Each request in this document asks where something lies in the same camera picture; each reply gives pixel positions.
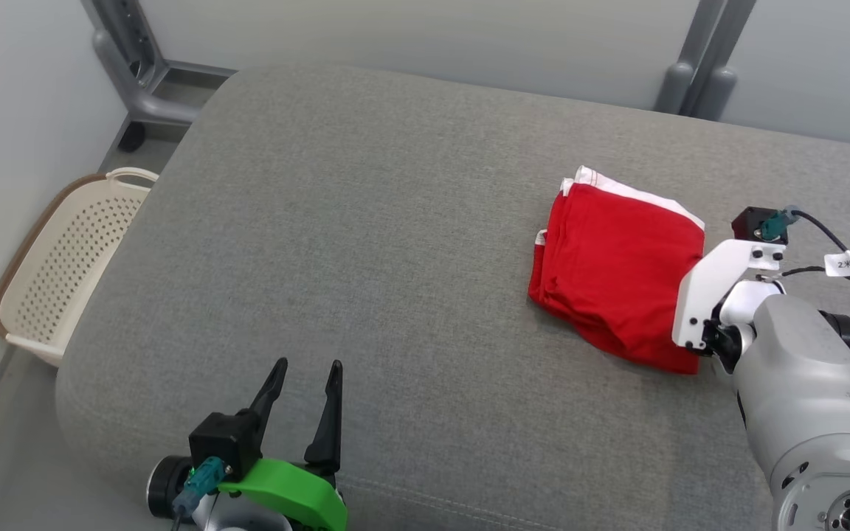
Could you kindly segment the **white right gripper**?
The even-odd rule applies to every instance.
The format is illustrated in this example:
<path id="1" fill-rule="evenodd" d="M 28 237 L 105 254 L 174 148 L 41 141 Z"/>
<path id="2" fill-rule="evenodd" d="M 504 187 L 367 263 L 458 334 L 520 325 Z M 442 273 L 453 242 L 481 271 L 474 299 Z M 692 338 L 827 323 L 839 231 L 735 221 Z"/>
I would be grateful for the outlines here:
<path id="1" fill-rule="evenodd" d="M 704 321 L 748 270 L 779 270 L 786 246 L 751 240 L 722 241 L 689 270 L 679 285 L 672 326 L 675 345 L 704 349 Z"/>

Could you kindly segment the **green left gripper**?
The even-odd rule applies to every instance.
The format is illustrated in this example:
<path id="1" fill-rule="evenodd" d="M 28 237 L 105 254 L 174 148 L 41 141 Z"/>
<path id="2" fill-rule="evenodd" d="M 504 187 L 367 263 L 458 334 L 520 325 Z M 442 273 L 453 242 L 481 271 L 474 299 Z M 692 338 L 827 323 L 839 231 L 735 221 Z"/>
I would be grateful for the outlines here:
<path id="1" fill-rule="evenodd" d="M 274 402 L 281 394 L 288 359 L 274 363 L 249 409 L 258 421 L 253 436 L 262 443 Z M 224 480 L 219 492 L 238 492 L 263 510 L 295 520 L 313 531 L 345 531 L 348 510 L 335 475 L 341 468 L 343 430 L 343 364 L 334 360 L 325 386 L 326 401 L 314 439 L 304 453 L 304 468 L 277 459 L 260 459 L 238 482 Z"/>

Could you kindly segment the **red shorts with white band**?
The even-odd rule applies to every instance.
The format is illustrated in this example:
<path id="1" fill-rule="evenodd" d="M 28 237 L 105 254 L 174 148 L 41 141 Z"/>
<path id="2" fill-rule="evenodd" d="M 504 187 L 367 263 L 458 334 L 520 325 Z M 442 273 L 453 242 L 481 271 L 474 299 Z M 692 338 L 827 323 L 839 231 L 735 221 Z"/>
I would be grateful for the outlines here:
<path id="1" fill-rule="evenodd" d="M 583 165 L 534 239 L 528 296 L 601 352 L 695 375 L 698 356 L 671 335 L 680 282 L 704 246 L 705 223 L 680 203 Z"/>

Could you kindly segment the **cream perforated laundry basket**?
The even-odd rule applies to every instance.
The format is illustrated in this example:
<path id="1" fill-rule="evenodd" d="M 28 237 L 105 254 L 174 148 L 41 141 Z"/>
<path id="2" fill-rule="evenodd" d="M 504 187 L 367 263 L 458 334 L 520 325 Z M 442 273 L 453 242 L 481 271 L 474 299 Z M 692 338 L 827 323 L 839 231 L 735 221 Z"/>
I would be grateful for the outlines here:
<path id="1" fill-rule="evenodd" d="M 58 367 L 80 316 L 155 172 L 121 167 L 64 187 L 34 222 L 0 279 L 0 337 Z"/>

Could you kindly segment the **grey metal double post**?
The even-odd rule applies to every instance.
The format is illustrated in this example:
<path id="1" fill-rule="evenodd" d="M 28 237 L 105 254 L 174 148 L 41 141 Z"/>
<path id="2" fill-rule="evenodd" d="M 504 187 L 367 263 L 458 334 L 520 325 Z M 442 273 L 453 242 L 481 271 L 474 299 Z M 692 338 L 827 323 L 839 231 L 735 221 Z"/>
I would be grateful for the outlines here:
<path id="1" fill-rule="evenodd" d="M 718 121 L 738 81 L 728 63 L 756 0 L 699 0 L 678 60 L 665 71 L 655 112 Z"/>

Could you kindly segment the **grey metal frame with caster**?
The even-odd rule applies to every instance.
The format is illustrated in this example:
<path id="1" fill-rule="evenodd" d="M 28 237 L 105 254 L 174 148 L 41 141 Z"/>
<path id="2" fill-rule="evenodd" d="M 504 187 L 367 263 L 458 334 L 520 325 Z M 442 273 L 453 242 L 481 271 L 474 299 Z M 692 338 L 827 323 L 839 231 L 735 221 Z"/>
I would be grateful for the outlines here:
<path id="1" fill-rule="evenodd" d="M 117 135 L 118 151 L 142 147 L 150 133 L 175 140 L 198 118 L 202 103 L 176 98 L 176 85 L 216 90 L 233 69 L 168 60 L 139 0 L 78 0 L 94 33 L 91 45 L 128 117 Z"/>

